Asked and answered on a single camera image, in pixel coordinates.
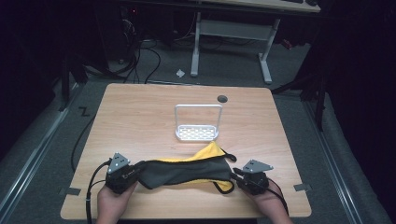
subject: human hand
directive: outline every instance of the human hand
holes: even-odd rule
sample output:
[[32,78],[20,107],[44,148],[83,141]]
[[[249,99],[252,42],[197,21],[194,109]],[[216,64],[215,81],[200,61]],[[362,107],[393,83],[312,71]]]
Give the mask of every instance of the human hand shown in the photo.
[[125,212],[137,182],[125,190],[122,194],[116,194],[108,188],[103,186],[98,193],[98,218],[96,224],[116,224],[122,214]]
[[[282,191],[279,186],[269,180],[268,189],[274,191],[279,196],[283,197]],[[274,224],[290,224],[292,223],[288,212],[286,211],[283,203],[280,201],[275,194],[269,190],[265,191],[263,194],[251,195],[250,193],[244,191],[245,194],[259,207],[260,211],[271,219]]]

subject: dark background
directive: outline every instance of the dark background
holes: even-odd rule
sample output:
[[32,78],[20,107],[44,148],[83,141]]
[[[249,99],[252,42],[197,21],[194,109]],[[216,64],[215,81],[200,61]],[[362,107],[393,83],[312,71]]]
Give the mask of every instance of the dark background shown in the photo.
[[[396,127],[395,1],[321,1],[322,14],[352,20],[320,26],[307,20],[281,22],[276,42],[315,44],[297,78],[307,71],[326,73],[326,91],[350,147],[379,201],[396,222],[391,200],[394,180]],[[1,158],[54,97],[66,53],[107,67],[107,60],[124,59],[125,46],[117,24],[117,7],[95,9],[80,1],[2,1],[0,3]],[[141,27],[172,44],[174,30],[184,34],[192,12],[139,8]],[[328,55],[337,49],[333,57]],[[323,61],[326,71],[318,67]]]

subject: black cable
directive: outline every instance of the black cable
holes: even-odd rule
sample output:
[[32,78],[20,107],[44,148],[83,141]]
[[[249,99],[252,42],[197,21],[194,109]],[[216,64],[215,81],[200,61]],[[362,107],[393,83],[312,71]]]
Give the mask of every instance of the black cable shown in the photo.
[[123,83],[126,83],[126,81],[128,80],[129,76],[132,74],[133,71],[134,71],[134,81],[135,81],[135,78],[137,77],[137,83],[140,82],[139,76],[137,75],[137,65],[139,64],[139,61],[140,61],[140,50],[142,48],[142,44],[143,44],[143,42],[140,42],[140,44],[139,44],[139,46],[137,48],[138,51],[137,51],[137,58],[135,57],[135,66],[134,66],[134,68],[131,69],[131,71],[129,71],[129,73],[125,77]]
[[142,49],[154,49],[155,47],[157,47],[158,41],[157,41],[156,39],[144,40],[143,42],[149,42],[149,41],[154,41],[154,45],[153,45],[153,46],[150,46],[150,47],[144,47],[144,48],[142,48]]
[[93,185],[95,185],[101,181],[98,181],[94,184],[92,182],[95,179],[96,174],[99,172],[99,170],[102,169],[104,166],[110,165],[110,163],[111,163],[111,159],[102,163],[98,168],[96,168],[95,172],[93,172],[93,175],[91,177],[90,185],[88,186],[88,190],[87,190],[87,198],[85,199],[85,208],[86,208],[86,213],[87,213],[87,223],[88,224],[92,224],[91,189],[92,189]]
[[192,22],[191,22],[191,26],[190,26],[189,31],[185,35],[183,35],[181,38],[174,39],[174,41],[173,41],[174,43],[178,44],[177,41],[179,41],[179,40],[183,40],[183,39],[187,39],[187,38],[190,38],[192,36],[195,36],[195,35],[191,35],[191,31],[192,31],[192,28],[194,27],[194,24],[196,23],[195,22],[196,17],[197,17],[197,13],[195,12],[194,16],[192,17]]
[[[214,48],[206,48],[206,47],[204,47],[204,43],[203,43],[204,41],[203,41],[203,40],[212,40],[211,43],[208,43],[208,44],[212,44],[212,43],[216,43],[216,42],[219,42],[219,43],[218,43],[218,45],[215,46]],[[219,49],[219,48],[222,46],[222,44],[223,44],[223,38],[221,38],[221,37],[219,37],[219,36],[216,36],[216,37],[214,37],[214,36],[207,37],[207,36],[206,36],[206,38],[201,38],[199,47],[200,47],[201,49],[210,49],[210,50],[214,50],[214,49]]]
[[[270,178],[267,178],[267,179],[270,180],[271,182],[273,182],[279,188],[280,193],[282,193],[282,189],[279,187],[279,185],[274,180],[272,180]],[[288,208],[288,204],[286,203],[285,199],[282,196],[280,196],[278,193],[276,193],[275,191],[273,191],[271,189],[267,189],[267,190],[270,191],[271,193],[273,193],[282,202],[283,207],[286,210],[286,213],[288,213],[288,215],[289,215],[289,208]]]
[[190,36],[186,36],[184,38],[180,38],[177,40],[174,40],[174,44],[182,46],[182,47],[188,47],[194,44],[194,39],[192,39],[192,37],[195,37],[195,35],[190,35]]
[[157,66],[156,66],[156,67],[154,68],[154,70],[153,70],[150,74],[148,74],[148,76],[146,77],[145,84],[148,84],[148,81],[149,81],[149,78],[151,77],[151,75],[152,75],[155,71],[157,71],[158,67],[160,67],[160,64],[161,64],[161,56],[160,56],[159,53],[157,53],[157,52],[156,52],[155,50],[153,50],[153,49],[146,49],[146,50],[149,50],[149,51],[155,53],[155,54],[158,56],[158,64],[157,64]]
[[251,45],[251,44],[254,44],[254,43],[258,42],[258,40],[249,39],[249,40],[245,40],[244,43],[237,43],[237,42],[235,42],[235,41],[227,40],[226,38],[223,38],[222,41],[223,41],[224,43],[232,44],[232,45],[236,45],[236,46],[246,46],[246,45]]
[[95,117],[96,117],[96,115],[94,115],[94,116],[91,118],[90,122],[88,122],[87,125],[85,125],[85,128],[84,128],[84,129],[82,130],[82,132],[79,134],[79,137],[78,137],[78,139],[77,139],[77,142],[75,143],[75,145],[74,145],[74,147],[73,147],[72,156],[71,156],[71,158],[70,158],[70,163],[71,163],[71,165],[72,165],[73,173],[76,171],[75,164],[74,164],[74,156],[75,156],[75,153],[76,153],[77,145],[78,145],[79,141],[81,140],[82,135],[85,133],[85,131],[87,131],[88,127],[89,127],[90,124],[93,122],[93,120],[95,119]]
[[[111,76],[111,77],[122,78],[121,76],[119,76],[119,74],[124,73],[124,72],[128,71],[129,69],[134,68],[134,66],[136,66],[136,64],[135,64],[135,56],[133,55],[131,58],[131,61],[129,61],[125,67],[121,68],[120,70],[114,71],[114,72],[108,70],[108,72],[113,74],[113,76]],[[94,75],[94,76],[106,76],[106,74],[101,73],[101,72],[92,71],[88,67],[85,67],[85,71],[91,75]]]
[[92,186],[95,186],[96,184],[99,184],[99,183],[102,183],[102,182],[105,182],[105,180],[96,181],[95,183],[92,184]]

